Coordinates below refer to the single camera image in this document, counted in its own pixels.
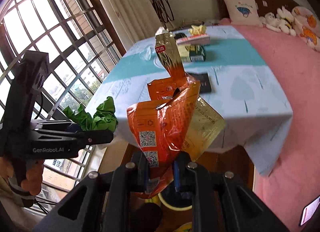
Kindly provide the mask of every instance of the pink bedsheet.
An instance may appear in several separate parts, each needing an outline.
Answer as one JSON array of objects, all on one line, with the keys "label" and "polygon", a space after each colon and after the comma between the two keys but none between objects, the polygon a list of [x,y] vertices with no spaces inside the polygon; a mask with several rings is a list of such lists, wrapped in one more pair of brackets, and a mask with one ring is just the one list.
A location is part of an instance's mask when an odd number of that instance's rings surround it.
[{"label": "pink bedsheet", "polygon": [[257,175],[255,193],[292,232],[303,208],[320,195],[320,53],[298,37],[266,28],[234,26],[281,84],[293,122],[269,177]]}]

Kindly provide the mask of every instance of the orange plastic packaging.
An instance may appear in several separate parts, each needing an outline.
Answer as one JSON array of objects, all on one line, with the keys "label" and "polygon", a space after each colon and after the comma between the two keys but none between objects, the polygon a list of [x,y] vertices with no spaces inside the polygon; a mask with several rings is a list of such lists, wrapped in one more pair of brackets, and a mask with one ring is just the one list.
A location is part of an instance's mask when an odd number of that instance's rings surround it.
[{"label": "orange plastic packaging", "polygon": [[153,100],[127,108],[131,132],[150,166],[142,198],[153,197],[172,180],[171,165],[183,147],[200,89],[199,81],[186,76],[172,33],[157,35],[155,49],[171,78],[155,80],[160,82],[157,90],[148,87]]}]

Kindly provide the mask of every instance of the curtain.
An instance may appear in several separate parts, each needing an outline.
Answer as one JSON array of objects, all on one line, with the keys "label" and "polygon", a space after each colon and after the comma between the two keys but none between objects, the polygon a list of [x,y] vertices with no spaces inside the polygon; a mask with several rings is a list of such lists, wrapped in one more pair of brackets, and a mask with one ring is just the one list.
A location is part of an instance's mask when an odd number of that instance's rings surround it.
[{"label": "curtain", "polygon": [[100,1],[127,51],[162,26],[150,0]]}]

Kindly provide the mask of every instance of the red sign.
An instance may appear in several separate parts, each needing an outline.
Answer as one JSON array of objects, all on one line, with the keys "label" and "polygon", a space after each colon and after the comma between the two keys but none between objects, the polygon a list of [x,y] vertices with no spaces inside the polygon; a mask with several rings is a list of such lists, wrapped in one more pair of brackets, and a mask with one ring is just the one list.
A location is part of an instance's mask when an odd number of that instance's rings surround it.
[{"label": "red sign", "polygon": [[161,53],[165,51],[165,46],[161,45],[159,47],[156,47],[156,53]]}]

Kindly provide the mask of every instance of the table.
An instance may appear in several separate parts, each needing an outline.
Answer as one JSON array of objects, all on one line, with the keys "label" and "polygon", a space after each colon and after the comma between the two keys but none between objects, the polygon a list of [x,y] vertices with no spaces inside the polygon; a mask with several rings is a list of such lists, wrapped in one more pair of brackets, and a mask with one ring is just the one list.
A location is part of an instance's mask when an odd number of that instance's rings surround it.
[{"label": "table", "polygon": [[[233,26],[208,27],[207,33],[212,42],[206,46],[206,61],[184,63],[187,72],[208,73],[212,92],[201,97],[227,123],[207,151],[222,153],[242,145],[257,171],[268,175],[291,125],[290,103],[270,68]],[[155,38],[137,42],[104,80],[86,108],[93,115],[96,107],[107,96],[112,96],[119,121],[115,135],[135,146],[138,145],[130,131],[126,109],[150,100],[148,82],[169,77],[156,57],[154,46]]]}]

